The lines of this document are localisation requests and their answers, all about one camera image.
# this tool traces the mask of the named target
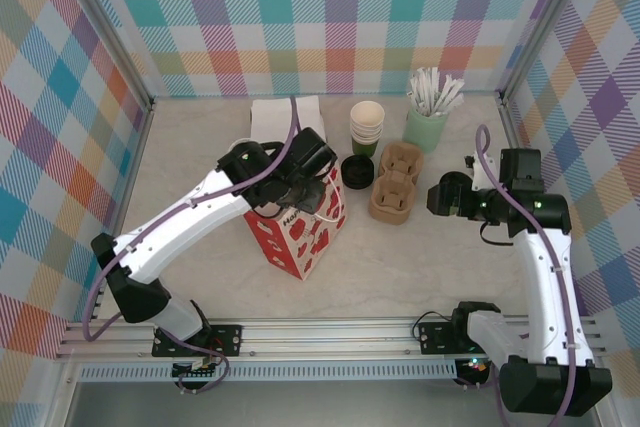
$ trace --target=metal frame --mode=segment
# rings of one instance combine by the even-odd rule
[[[100,0],[78,0],[78,2],[91,25],[93,25],[96,34],[98,34],[109,54],[111,54],[114,63],[122,73],[136,100],[144,105],[147,110],[151,110],[153,97],[144,85],[138,69],[136,69],[133,60],[131,60],[129,53],[124,48]]]
[[[599,333],[598,325],[593,318],[583,317],[582,325],[597,361],[602,362],[606,356],[605,339]],[[273,366],[273,371],[278,367],[292,366],[308,369],[309,366],[336,365],[347,366],[351,372],[356,372],[358,366],[378,369],[377,375],[363,376],[351,375],[353,380],[368,379],[393,379],[393,378],[452,378],[454,375],[447,371],[446,366],[456,359],[468,358],[463,355],[421,355],[420,345],[413,338],[411,327],[415,319],[409,317],[398,318],[372,318],[372,319],[283,319],[283,320],[245,320],[245,319],[211,319],[215,324],[240,324],[243,326],[243,343],[239,357],[230,359],[231,366],[239,369],[243,374],[232,375],[233,380],[335,380],[335,376],[313,375],[313,378],[301,378],[300,376],[277,375],[269,371],[265,378],[265,371]],[[427,317],[425,321],[443,322],[438,317]],[[518,334],[524,334],[529,330],[527,317],[507,316],[507,324]],[[105,320],[93,321],[92,328],[99,328]],[[96,342],[87,343],[82,336],[82,326],[79,323],[70,324],[62,340],[58,351],[58,365],[61,369],[57,392],[54,397],[54,405],[50,411],[47,427],[64,425],[67,418],[73,392],[86,378],[88,372],[97,372],[99,378],[91,379],[94,382],[114,381],[171,381],[174,380],[165,374],[149,378],[145,372],[149,367],[167,369],[168,362],[188,361],[191,358],[155,358],[152,357],[151,345],[153,342],[153,324],[127,324],[120,320],[113,324],[104,335]],[[477,358],[486,358],[486,355],[476,355]],[[411,372],[411,369],[424,369],[424,374]],[[397,373],[380,375],[380,366],[399,366]],[[121,375],[115,375],[114,368],[123,368]],[[349,374],[338,377],[340,380],[349,380]],[[602,425],[617,425],[607,423],[615,414],[615,408],[611,403],[598,404],[597,417]]]
[[[526,78],[544,42],[555,27],[568,1],[569,0],[549,0],[549,2],[547,2],[531,37],[522,49],[522,53],[516,61],[516,65],[505,84],[503,97],[507,100],[515,94]]]
[[[520,136],[518,135],[518,129],[516,127],[516,123],[513,121],[513,117],[511,116],[511,110],[509,109],[508,103],[502,99],[499,92],[495,93],[495,100],[509,147],[511,149],[523,147],[522,139],[520,139]]]
[[[127,215],[127,210],[129,209],[129,202],[131,202],[131,195],[133,194],[133,187],[135,186],[136,179],[138,178],[138,171],[140,170],[140,164],[142,162],[144,148],[146,147],[147,140],[149,139],[149,132],[151,132],[151,124],[153,123],[153,117],[155,115],[155,111],[152,109],[153,109],[153,105],[150,106],[150,109],[146,113],[144,124],[140,131],[140,138],[138,139],[136,152],[133,155],[133,163],[131,164],[131,170],[129,171],[129,175],[127,177],[127,183],[124,187],[124,192],[122,194],[122,201],[120,202],[120,205],[118,207],[118,212],[116,213],[116,219],[115,219],[115,222],[113,223],[113,228],[111,229],[113,235],[119,235],[122,232],[124,219]]]
[[[294,319],[243,320],[211,319],[215,324],[243,326],[243,343],[234,363],[317,360],[400,360],[400,359],[464,359],[468,354],[425,356],[411,334],[414,318],[373,319]],[[444,322],[427,317],[425,321]],[[527,317],[506,316],[507,325],[517,334],[529,329]],[[594,355],[606,353],[605,342],[596,321],[581,318],[583,329]],[[104,325],[105,320],[91,323],[92,328]],[[70,363],[86,362],[166,362],[166,358],[151,356],[153,324],[127,324],[116,321],[100,339],[88,343],[82,336],[80,323],[69,324],[58,350],[58,360]],[[193,360],[192,357],[173,359]]]

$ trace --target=black cup lid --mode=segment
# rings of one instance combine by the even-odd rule
[[[373,183],[373,162],[366,155],[352,155],[340,167],[342,182],[350,189],[366,189]]]

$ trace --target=paper cup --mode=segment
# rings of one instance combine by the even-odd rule
[[[353,130],[351,131],[351,137],[355,138],[356,140],[358,140],[359,142],[363,142],[363,143],[372,143],[375,142],[376,140],[379,140],[380,137],[382,137],[382,132],[379,132],[375,135],[360,135],[357,132],[354,132]]]
[[[382,133],[382,125],[375,129],[364,129],[357,125],[351,124],[351,132],[355,132],[361,137],[374,137],[376,135],[380,135]]]
[[[351,108],[351,125],[365,129],[375,129],[384,122],[384,109],[372,100],[358,102]]]

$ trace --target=white table surface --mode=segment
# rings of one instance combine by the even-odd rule
[[[451,114],[440,145],[425,158],[416,204],[409,220],[392,226],[367,211],[371,188],[347,189],[349,219],[305,281],[270,265],[244,219],[221,226],[177,258],[162,280],[175,294],[194,299],[209,317],[386,317],[417,316],[426,310],[448,315],[461,300],[495,302],[507,314],[525,314],[522,267],[513,248],[482,243],[480,224],[436,217],[425,207],[427,189],[451,170],[466,171],[479,123],[488,125],[489,153],[508,147],[491,96],[466,97]],[[321,96],[328,143],[340,160],[351,155],[349,110],[376,100],[386,111],[384,145],[400,140],[409,102],[404,96]],[[125,220],[125,231],[155,216],[216,166],[228,146],[249,134],[250,99],[161,100]],[[486,235],[506,239],[506,227]],[[238,249],[241,238],[243,248]],[[105,296],[100,317],[117,306]]]

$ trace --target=stacked paper cups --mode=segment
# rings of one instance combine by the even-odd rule
[[[373,156],[382,136],[384,109],[371,100],[358,102],[351,109],[351,147],[356,155]]]

